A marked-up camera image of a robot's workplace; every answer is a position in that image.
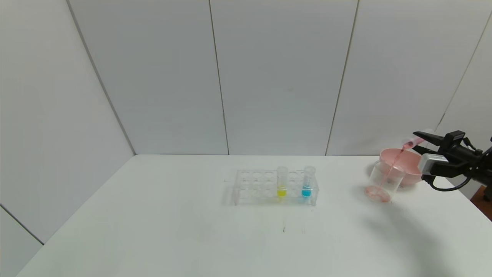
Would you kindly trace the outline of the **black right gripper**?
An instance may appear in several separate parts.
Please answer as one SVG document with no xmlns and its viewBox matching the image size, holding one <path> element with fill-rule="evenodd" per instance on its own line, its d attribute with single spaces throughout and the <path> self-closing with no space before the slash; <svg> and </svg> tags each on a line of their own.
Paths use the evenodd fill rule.
<svg viewBox="0 0 492 277">
<path fill-rule="evenodd" d="M 453 131 L 447 133 L 444 137 L 424 131 L 413 132 L 413 135 L 418 137 L 418 140 L 423 140 L 439 147 L 438 151 L 435 151 L 415 145 L 412 149 L 420 155 L 442 155 L 462 161 L 477 161 L 483 154 L 483 151 L 477 149 L 463 131 Z"/>
</svg>

